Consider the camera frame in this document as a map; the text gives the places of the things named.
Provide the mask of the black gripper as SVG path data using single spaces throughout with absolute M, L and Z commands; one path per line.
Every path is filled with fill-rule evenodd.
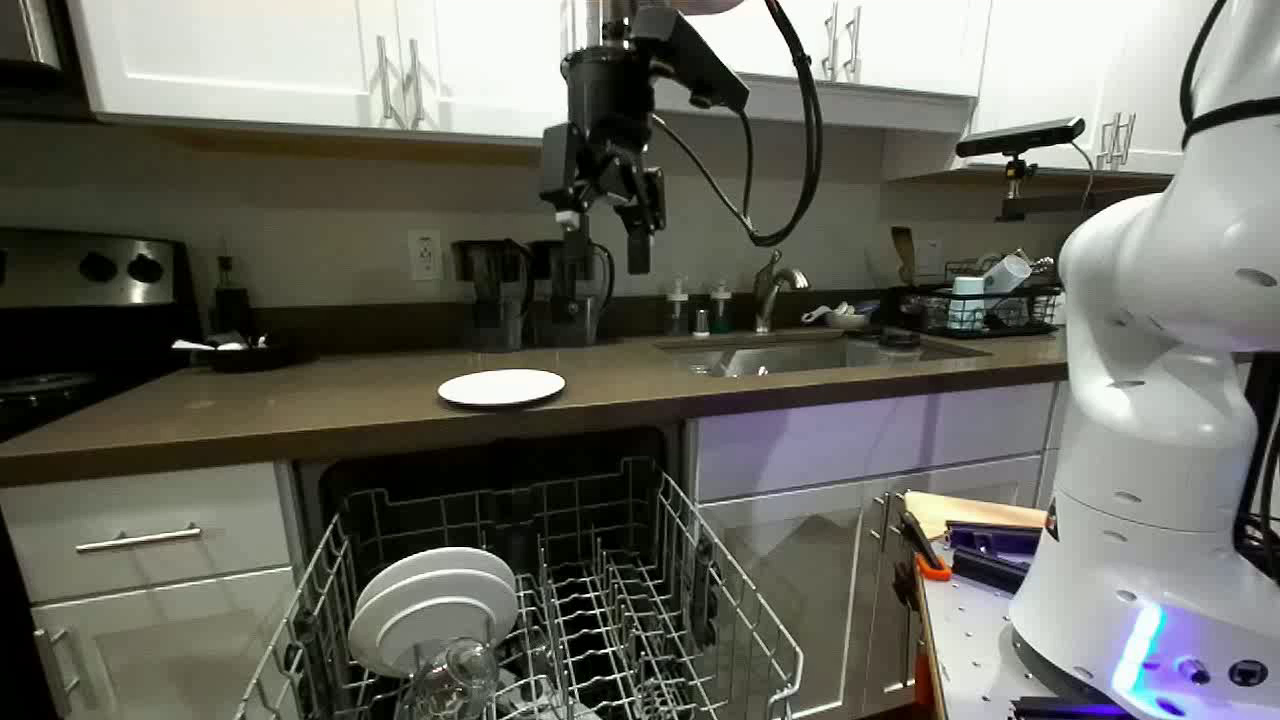
M 586 211 L 596 198 L 624 206 L 628 273 L 654 266 L 654 211 L 663 180 L 645 165 L 654 138 L 648 59 L 632 48 L 593 44 L 565 54 L 569 120 L 542 138 L 542 195 L 556 206 L 565 280 L 586 280 L 593 235 Z

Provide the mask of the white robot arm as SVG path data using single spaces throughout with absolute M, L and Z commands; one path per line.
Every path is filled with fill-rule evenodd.
M 1280 578 L 1254 510 L 1280 352 L 1280 0 L 1214 0 L 1167 189 L 1083 219 L 1058 496 L 1010 624 L 1138 720 L 1280 720 Z

